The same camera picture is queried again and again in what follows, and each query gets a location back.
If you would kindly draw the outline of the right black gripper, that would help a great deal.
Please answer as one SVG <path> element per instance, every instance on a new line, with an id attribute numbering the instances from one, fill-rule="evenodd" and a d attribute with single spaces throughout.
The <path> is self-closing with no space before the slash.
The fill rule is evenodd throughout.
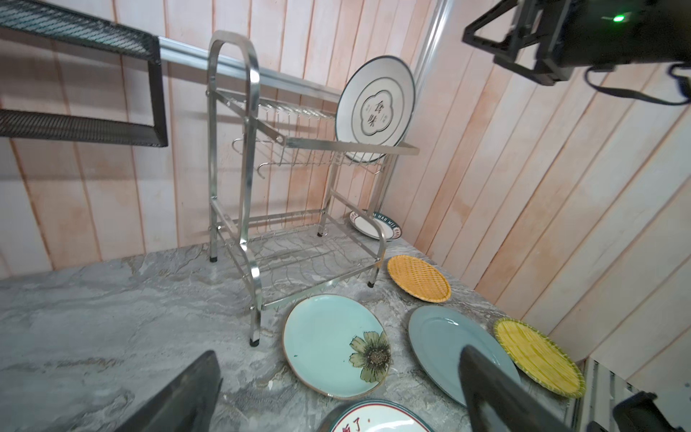
<path id="1" fill-rule="evenodd" d="M 462 41 L 495 55 L 494 63 L 541 86 L 571 68 L 644 63 L 646 1 L 498 1 L 464 30 Z M 518 60 L 536 54 L 533 68 Z"/>

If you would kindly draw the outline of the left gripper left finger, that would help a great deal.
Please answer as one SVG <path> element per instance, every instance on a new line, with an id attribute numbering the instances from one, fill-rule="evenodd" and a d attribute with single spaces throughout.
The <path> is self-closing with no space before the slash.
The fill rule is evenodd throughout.
<path id="1" fill-rule="evenodd" d="M 204 352 L 140 407 L 119 431 L 208 431 L 221 391 L 216 353 Z"/>

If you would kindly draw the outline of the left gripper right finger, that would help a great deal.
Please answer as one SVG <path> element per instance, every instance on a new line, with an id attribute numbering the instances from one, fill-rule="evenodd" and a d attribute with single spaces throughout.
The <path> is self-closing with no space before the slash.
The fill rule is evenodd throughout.
<path id="1" fill-rule="evenodd" d="M 569 429 L 475 347 L 462 350 L 459 376 L 474 431 Z"/>

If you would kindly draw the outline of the white plate with black emblem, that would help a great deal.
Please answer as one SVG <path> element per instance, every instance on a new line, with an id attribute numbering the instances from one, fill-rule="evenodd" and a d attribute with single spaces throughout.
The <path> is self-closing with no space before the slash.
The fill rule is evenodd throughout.
<path id="1" fill-rule="evenodd" d="M 335 117 L 339 141 L 396 147 L 404 139 L 416 104 L 408 65 L 383 55 L 367 61 L 347 82 Z"/>

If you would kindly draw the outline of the stainless steel dish rack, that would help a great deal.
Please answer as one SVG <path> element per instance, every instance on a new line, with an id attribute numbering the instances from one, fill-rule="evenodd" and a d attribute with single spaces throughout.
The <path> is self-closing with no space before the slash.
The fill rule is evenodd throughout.
<path id="1" fill-rule="evenodd" d="M 246 78 L 218 75 L 219 55 L 242 60 Z M 214 32 L 206 72 L 210 259 L 226 248 L 249 295 L 249 342 L 261 340 L 266 311 L 361 279 L 374 286 L 387 240 L 349 222 L 370 216 L 401 142 L 339 141 L 336 111 L 312 97 L 266 91 L 248 37 Z"/>

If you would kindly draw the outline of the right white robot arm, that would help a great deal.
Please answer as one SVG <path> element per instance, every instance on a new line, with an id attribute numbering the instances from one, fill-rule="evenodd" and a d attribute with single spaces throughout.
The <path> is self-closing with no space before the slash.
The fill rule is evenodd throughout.
<path id="1" fill-rule="evenodd" d="M 541 86 L 570 79 L 575 68 L 613 72 L 662 64 L 690 103 L 690 3 L 687 1 L 500 1 L 464 30 L 464 43 L 496 65 Z"/>

